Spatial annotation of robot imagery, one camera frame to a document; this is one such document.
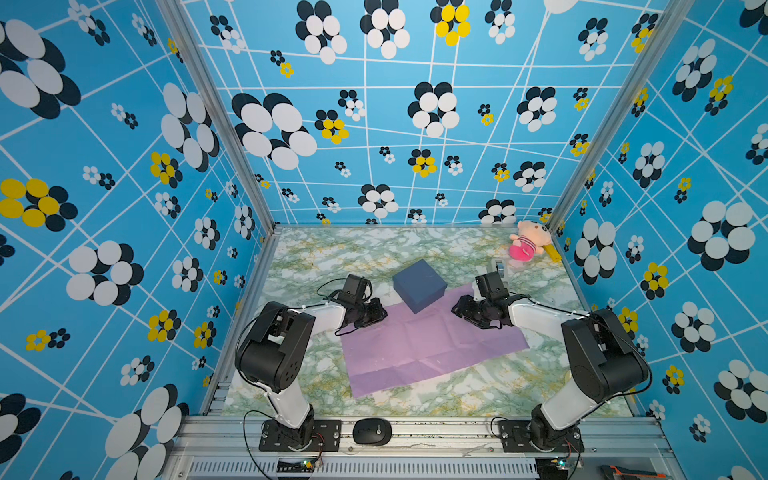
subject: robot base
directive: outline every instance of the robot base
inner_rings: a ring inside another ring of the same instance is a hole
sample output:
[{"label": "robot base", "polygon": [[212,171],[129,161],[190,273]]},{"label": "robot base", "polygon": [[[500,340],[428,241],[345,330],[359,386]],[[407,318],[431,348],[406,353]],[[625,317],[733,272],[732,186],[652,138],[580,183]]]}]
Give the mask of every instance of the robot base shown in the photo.
[{"label": "robot base", "polygon": [[[530,420],[499,420],[499,435],[502,437],[504,453],[541,453],[531,444],[531,433],[528,431]],[[562,439],[562,444],[554,447],[552,453],[568,453],[568,443],[573,445],[572,453],[584,451],[584,443],[581,441],[581,431],[573,427]]]},{"label": "robot base", "polygon": [[[267,420],[261,429],[261,442],[259,442],[260,452],[319,452],[319,439],[310,437],[312,441],[304,450],[290,448],[285,442],[281,442],[282,435],[280,428],[282,426],[275,420]],[[338,452],[339,438],[341,437],[341,420],[318,420],[315,419],[312,428],[312,435],[319,433],[323,436],[326,443],[323,445],[324,452]]]}]

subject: plush toy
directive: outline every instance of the plush toy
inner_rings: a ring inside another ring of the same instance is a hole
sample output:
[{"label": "plush toy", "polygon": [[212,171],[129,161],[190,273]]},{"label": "plush toy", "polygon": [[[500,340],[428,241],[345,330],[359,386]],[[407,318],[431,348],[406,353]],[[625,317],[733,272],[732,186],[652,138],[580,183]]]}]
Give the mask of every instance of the plush toy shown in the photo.
[{"label": "plush toy", "polygon": [[519,235],[513,233],[509,236],[509,240],[512,240],[509,256],[518,262],[533,260],[536,253],[544,252],[544,245],[552,243],[552,235],[550,235],[547,227],[540,223],[530,220],[520,221],[518,222],[518,232]]}]

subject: purple cloth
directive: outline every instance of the purple cloth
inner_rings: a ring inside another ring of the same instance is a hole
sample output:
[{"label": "purple cloth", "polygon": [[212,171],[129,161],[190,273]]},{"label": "purple cloth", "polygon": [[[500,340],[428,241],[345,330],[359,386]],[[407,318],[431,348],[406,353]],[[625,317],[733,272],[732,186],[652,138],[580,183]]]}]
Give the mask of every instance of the purple cloth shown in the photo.
[{"label": "purple cloth", "polygon": [[517,327],[483,330],[451,313],[472,285],[452,290],[413,313],[404,303],[387,306],[381,323],[341,337],[355,398],[410,385],[528,348]]}]

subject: marble table surface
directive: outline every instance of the marble table surface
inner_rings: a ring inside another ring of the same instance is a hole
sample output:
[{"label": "marble table surface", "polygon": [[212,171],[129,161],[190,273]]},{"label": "marble table surface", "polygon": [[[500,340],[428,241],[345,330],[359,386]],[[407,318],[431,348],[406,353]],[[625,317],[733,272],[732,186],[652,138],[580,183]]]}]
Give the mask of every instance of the marble table surface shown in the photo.
[{"label": "marble table surface", "polygon": [[[286,305],[316,303],[318,286],[347,273],[371,280],[373,296],[381,298],[385,307],[400,303],[392,275],[422,258],[449,289],[461,286],[486,273],[492,257],[508,258],[509,234],[515,231],[510,227],[285,228],[254,315],[271,300]],[[528,293],[544,304],[581,308],[564,267],[546,254],[527,263],[506,283],[511,291]],[[319,416],[530,416],[538,403],[564,385],[568,358],[562,343],[530,330],[523,332],[530,349],[359,399],[352,397],[340,339],[333,331],[319,333],[310,340],[298,381]],[[272,412],[262,391],[235,375],[222,414],[243,415],[250,409]],[[623,399],[615,399],[594,415],[631,413]]]}]

